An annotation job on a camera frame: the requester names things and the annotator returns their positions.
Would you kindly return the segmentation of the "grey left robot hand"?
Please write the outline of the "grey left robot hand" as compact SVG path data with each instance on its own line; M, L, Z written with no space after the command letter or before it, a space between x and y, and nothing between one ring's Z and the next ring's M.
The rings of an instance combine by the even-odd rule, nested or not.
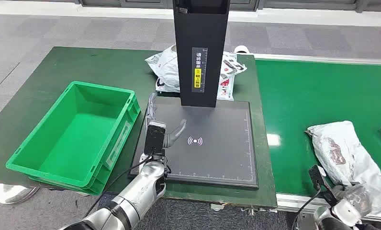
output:
M157 92L153 92L150 94L148 98L147 110L144 120L144 127L146 128L146 130L150 122L156 121L156 97ZM181 136L182 132L185 130L186 124L187 120L182 119L180 125L174 131L164 135L163 148L170 148L176 142L176 140Z

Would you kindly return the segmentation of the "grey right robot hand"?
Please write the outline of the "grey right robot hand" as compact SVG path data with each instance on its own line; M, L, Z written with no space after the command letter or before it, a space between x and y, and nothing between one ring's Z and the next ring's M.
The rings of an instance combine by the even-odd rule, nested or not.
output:
M336 185L332 188L337 203L331 208L332 214L349 227L372 211L372 203L366 188L361 184L351 187Z

